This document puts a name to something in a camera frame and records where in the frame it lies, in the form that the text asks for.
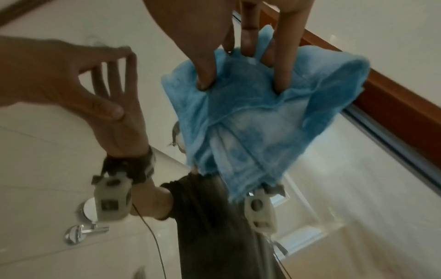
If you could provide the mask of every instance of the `black t-shirt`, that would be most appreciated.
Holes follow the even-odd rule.
[[[218,177],[189,174],[161,185],[173,195],[183,279],[263,279],[262,245],[249,227],[243,210],[228,202]],[[272,248],[275,277],[285,278]]]

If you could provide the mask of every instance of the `wooden frame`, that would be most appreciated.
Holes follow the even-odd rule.
[[[239,4],[236,11],[240,13]],[[275,27],[278,17],[276,10],[262,5],[260,28],[268,24]],[[300,45],[341,51],[308,30],[303,33]],[[441,168],[441,108],[373,69],[364,88],[354,104]]]

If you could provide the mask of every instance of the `black wristband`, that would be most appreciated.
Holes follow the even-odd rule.
[[[147,154],[138,158],[115,158],[110,155],[104,159],[101,176],[108,173],[110,176],[117,172],[125,172],[127,177],[138,184],[145,182],[153,174],[154,154],[150,147]]]

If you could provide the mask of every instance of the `blue and white tie-dye cloth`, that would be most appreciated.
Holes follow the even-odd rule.
[[[191,61],[162,78],[179,119],[187,163],[202,175],[219,173],[231,200],[240,200],[262,183],[276,185],[284,172],[333,117],[362,91],[369,61],[345,52],[302,46],[292,84],[273,91],[274,70],[259,61],[273,34],[259,33],[254,58],[237,48],[217,50],[217,80],[206,92],[196,89]]]

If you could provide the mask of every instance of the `wire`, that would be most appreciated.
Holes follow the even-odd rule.
[[[280,263],[280,265],[283,267],[283,270],[285,271],[286,275],[288,275],[289,279],[291,278],[291,275],[289,275],[288,271],[286,270],[286,268],[284,267],[283,263],[280,261],[279,257],[277,257],[277,254],[274,253],[274,255],[276,256],[277,261]]]
[[[158,249],[158,253],[159,253],[159,259],[161,260],[161,266],[162,266],[162,271],[164,273],[164,279],[167,279],[167,275],[165,275],[165,268],[164,268],[164,262],[162,261],[162,256],[161,256],[161,250],[159,249],[159,243],[158,240],[156,239],[155,234],[153,233],[152,228],[147,224],[146,220],[144,220],[144,218],[142,217],[141,213],[139,213],[139,210],[136,208],[136,206],[134,204],[133,208],[135,209],[135,211],[137,212],[138,216],[141,218],[142,222],[147,226],[147,228],[149,229],[149,231],[152,233],[153,238],[155,239],[156,242],[156,248]]]

